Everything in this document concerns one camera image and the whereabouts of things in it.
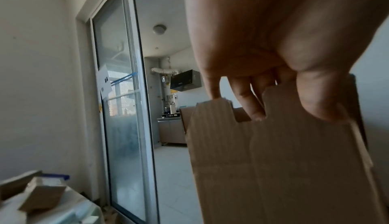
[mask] white bottle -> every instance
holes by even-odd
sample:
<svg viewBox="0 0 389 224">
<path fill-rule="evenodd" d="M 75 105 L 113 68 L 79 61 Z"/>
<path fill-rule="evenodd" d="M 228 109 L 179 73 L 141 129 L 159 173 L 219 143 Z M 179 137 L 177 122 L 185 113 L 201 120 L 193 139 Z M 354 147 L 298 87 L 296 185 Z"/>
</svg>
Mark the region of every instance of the white bottle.
<svg viewBox="0 0 389 224">
<path fill-rule="evenodd" d="M 175 103 L 173 102 L 170 105 L 170 114 L 176 114 L 176 113 L 177 113 L 177 110 L 175 109 Z"/>
</svg>

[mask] kitchen cabinet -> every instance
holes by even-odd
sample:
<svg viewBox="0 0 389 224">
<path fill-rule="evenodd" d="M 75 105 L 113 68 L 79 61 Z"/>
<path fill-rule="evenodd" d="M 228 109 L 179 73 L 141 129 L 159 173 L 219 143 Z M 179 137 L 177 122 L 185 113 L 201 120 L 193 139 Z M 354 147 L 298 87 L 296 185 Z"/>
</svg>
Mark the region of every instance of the kitchen cabinet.
<svg viewBox="0 0 389 224">
<path fill-rule="evenodd" d="M 159 141 L 164 143 L 186 144 L 185 131 L 181 118 L 158 119 Z"/>
</svg>

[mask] range hood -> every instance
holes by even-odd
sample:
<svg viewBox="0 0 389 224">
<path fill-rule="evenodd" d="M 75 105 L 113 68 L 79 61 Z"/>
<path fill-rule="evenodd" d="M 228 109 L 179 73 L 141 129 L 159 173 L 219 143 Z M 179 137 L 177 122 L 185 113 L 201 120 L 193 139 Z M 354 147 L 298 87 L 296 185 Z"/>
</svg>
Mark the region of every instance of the range hood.
<svg viewBox="0 0 389 224">
<path fill-rule="evenodd" d="M 170 77 L 170 89 L 182 92 L 201 87 L 200 72 L 188 70 Z"/>
</svg>

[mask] cabinet door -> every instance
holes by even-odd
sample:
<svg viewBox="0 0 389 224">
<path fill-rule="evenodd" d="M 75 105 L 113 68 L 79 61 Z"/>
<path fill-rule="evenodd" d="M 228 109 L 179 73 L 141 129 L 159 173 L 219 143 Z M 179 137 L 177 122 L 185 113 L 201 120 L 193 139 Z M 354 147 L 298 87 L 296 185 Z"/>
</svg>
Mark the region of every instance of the cabinet door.
<svg viewBox="0 0 389 224">
<path fill-rule="evenodd" d="M 171 143 L 170 121 L 158 122 L 159 142 Z"/>
<path fill-rule="evenodd" d="M 186 144 L 185 131 L 182 120 L 170 121 L 171 143 Z"/>
</svg>

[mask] glass panel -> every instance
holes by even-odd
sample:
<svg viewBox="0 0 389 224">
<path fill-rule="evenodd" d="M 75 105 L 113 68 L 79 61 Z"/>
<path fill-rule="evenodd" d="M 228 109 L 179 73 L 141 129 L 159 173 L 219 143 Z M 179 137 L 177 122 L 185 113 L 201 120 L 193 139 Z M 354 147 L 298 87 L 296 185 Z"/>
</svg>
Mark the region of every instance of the glass panel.
<svg viewBox="0 0 389 224">
<path fill-rule="evenodd" d="M 93 19 L 99 68 L 107 66 L 110 81 L 137 71 L 131 58 L 123 0 L 108 0 Z M 111 201 L 145 221 L 140 141 L 144 128 L 137 75 L 112 86 L 103 101 Z"/>
</svg>

